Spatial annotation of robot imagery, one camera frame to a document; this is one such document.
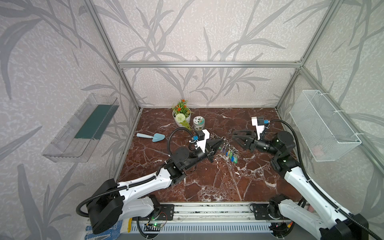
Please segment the clear plastic wall shelf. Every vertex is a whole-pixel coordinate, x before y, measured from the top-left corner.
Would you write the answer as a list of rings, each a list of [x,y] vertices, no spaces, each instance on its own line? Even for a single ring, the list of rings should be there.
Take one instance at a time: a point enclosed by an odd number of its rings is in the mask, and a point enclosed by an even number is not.
[[[86,163],[120,104],[117,97],[90,94],[42,155],[54,163]]]

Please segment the light blue garden trowel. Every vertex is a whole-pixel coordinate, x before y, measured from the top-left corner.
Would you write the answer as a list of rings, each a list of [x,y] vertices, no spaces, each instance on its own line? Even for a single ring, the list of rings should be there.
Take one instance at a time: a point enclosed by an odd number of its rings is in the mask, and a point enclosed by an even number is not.
[[[153,136],[142,134],[142,133],[137,133],[136,136],[139,137],[139,138],[151,139],[152,142],[154,142],[154,143],[155,142],[160,142],[160,141],[162,141],[162,140],[164,140],[166,138],[165,135],[158,134],[158,133],[155,133]]]

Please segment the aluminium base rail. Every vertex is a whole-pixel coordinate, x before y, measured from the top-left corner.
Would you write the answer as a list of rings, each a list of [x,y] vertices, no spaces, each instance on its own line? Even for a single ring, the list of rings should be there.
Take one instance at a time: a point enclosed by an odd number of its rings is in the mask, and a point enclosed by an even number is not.
[[[122,198],[112,199],[104,204],[98,204],[97,200],[87,204],[87,213],[78,210],[78,214],[89,218],[93,231],[97,234],[103,232],[113,226],[120,220],[130,218],[140,218],[149,220],[149,215],[155,207],[160,206],[153,196],[137,199],[131,202],[123,201]],[[302,208],[289,199],[280,202],[271,201],[269,203],[270,214],[275,214],[280,220],[257,220],[257,221],[281,221],[289,219],[302,227],[332,228],[336,225],[337,220],[341,220],[339,216],[340,210],[334,209],[329,205],[311,204],[317,211],[315,214]],[[245,215],[253,214],[250,208],[245,209],[245,205],[199,205],[192,204],[186,206],[175,207],[174,218],[180,218],[182,221],[219,221],[230,222],[236,219],[245,219]]]

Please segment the keyring with coloured key tags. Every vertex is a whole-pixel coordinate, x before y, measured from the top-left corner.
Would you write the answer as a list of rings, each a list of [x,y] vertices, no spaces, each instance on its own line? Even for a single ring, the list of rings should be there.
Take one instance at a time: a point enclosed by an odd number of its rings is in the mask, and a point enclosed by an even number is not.
[[[233,164],[237,164],[239,161],[239,151],[229,143],[226,137],[220,137],[215,133],[211,134],[211,138],[214,140],[222,139],[223,142],[219,147],[219,152],[225,156],[225,158]]]

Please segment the blue dotted work glove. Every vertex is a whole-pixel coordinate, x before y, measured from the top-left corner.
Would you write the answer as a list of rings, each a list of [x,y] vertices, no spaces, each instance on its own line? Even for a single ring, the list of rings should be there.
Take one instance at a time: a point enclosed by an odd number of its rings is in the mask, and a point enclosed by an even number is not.
[[[82,240],[116,240],[121,234],[123,222],[123,220],[118,221],[111,228],[100,234],[94,234],[92,227],[86,226],[85,236]]]

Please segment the black mounting plate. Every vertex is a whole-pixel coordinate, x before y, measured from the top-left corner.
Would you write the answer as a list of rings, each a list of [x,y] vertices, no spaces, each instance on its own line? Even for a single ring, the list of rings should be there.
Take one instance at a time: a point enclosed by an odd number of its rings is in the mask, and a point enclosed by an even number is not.
[[[151,221],[171,221],[174,218],[175,205],[174,204],[161,204],[154,208],[152,213],[149,215]]]
[[[251,203],[250,211],[254,214],[255,220],[280,220],[281,218],[276,218],[275,214],[270,214],[269,204],[257,204]]]

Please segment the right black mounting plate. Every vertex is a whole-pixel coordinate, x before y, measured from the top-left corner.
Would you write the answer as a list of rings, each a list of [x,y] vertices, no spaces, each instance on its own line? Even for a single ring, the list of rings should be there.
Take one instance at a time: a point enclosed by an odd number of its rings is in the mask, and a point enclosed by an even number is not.
[[[270,214],[269,204],[257,204],[251,203],[250,211],[254,214],[255,220],[280,220],[281,218],[276,218],[275,214]]]

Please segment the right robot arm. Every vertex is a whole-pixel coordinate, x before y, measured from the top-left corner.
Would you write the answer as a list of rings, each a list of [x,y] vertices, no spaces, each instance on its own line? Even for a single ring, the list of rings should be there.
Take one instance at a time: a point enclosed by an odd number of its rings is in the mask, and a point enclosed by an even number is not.
[[[281,131],[272,140],[265,139],[273,121],[257,120],[262,132],[239,130],[233,132],[233,140],[244,150],[258,150],[274,157],[270,160],[273,169],[293,186],[314,208],[315,214],[303,209],[282,195],[272,204],[281,216],[292,220],[318,240],[375,240],[380,237],[369,228],[368,221],[361,215],[352,214],[327,194],[308,175],[301,154],[300,143],[294,129],[285,121],[289,131]]]

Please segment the potted artificial flower plant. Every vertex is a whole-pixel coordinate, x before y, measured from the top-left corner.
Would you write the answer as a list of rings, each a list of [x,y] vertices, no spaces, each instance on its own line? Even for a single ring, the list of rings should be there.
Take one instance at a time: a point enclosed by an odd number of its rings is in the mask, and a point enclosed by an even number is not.
[[[183,127],[191,131],[192,127],[190,125],[190,120],[192,112],[190,108],[188,108],[187,103],[188,102],[184,99],[180,100],[175,106],[172,107],[172,115],[179,127]]]

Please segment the round printed tin can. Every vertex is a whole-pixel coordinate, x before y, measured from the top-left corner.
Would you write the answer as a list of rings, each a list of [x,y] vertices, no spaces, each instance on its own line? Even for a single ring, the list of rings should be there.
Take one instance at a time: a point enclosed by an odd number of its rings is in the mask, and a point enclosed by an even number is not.
[[[196,116],[193,119],[193,128],[195,131],[202,131],[205,128],[205,118],[202,116]]]

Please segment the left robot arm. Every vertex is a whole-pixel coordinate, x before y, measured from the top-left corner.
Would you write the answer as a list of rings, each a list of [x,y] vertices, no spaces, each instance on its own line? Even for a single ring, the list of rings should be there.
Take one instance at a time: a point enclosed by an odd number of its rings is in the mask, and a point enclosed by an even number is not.
[[[208,130],[193,134],[186,128],[177,128],[187,132],[189,141],[195,148],[180,147],[169,152],[169,159],[154,173],[127,182],[117,183],[114,179],[105,181],[97,191],[79,203],[76,213],[88,218],[93,234],[101,234],[118,221],[129,218],[146,218],[160,208],[159,202],[151,193],[167,189],[186,178],[186,171],[207,159],[210,162],[223,144],[221,138],[212,139]]]

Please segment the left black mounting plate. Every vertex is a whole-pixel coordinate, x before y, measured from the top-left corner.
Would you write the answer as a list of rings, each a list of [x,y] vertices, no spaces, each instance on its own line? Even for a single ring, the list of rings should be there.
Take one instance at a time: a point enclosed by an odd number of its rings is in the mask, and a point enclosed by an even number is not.
[[[152,213],[149,215],[151,221],[171,221],[174,218],[175,205],[174,204],[161,204],[154,208]]]

